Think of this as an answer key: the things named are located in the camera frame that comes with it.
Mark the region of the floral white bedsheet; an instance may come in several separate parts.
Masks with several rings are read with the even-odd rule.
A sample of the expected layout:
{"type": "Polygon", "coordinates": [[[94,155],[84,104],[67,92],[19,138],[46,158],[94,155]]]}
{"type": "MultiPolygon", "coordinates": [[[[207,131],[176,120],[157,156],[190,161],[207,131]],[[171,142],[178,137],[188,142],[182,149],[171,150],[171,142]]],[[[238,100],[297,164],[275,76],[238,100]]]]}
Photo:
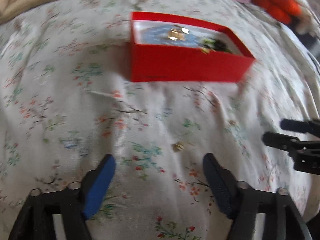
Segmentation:
{"type": "Polygon", "coordinates": [[[306,220],[319,177],[266,147],[281,119],[319,117],[319,73],[286,26],[235,0],[60,0],[1,26],[1,239],[29,191],[61,190],[114,155],[116,175],[88,222],[94,239],[225,239],[202,158],[254,188],[286,188],[306,220]],[[231,28],[254,55],[240,82],[127,80],[130,13],[231,28]],[[182,152],[172,145],[185,143],[182,152]]]}

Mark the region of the red box white insert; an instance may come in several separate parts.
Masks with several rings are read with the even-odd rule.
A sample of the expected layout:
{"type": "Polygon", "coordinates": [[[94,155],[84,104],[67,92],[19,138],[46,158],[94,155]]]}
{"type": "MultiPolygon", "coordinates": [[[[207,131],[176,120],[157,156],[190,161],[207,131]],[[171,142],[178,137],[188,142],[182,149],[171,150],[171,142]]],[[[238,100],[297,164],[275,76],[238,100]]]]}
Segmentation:
{"type": "Polygon", "coordinates": [[[255,61],[227,26],[157,12],[131,13],[131,81],[238,82],[255,61]],[[214,51],[212,40],[232,53],[214,51]]]}

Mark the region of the orange plush toy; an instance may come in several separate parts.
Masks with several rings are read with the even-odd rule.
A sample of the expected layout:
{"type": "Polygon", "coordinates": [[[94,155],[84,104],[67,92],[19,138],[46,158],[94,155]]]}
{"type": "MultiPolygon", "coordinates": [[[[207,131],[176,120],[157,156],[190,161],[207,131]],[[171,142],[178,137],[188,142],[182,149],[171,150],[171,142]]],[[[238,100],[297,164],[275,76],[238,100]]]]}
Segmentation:
{"type": "Polygon", "coordinates": [[[252,0],[275,20],[290,24],[294,18],[302,16],[302,7],[296,0],[252,0]]]}

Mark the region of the gold flower earring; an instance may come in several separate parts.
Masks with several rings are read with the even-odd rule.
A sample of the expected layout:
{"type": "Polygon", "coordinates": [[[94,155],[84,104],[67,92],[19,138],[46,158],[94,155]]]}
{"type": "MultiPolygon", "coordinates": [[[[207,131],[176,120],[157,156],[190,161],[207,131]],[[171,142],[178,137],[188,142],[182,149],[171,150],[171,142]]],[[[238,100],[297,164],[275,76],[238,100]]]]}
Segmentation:
{"type": "Polygon", "coordinates": [[[185,143],[178,141],[172,145],[172,149],[174,152],[182,152],[185,149],[185,143]]]}

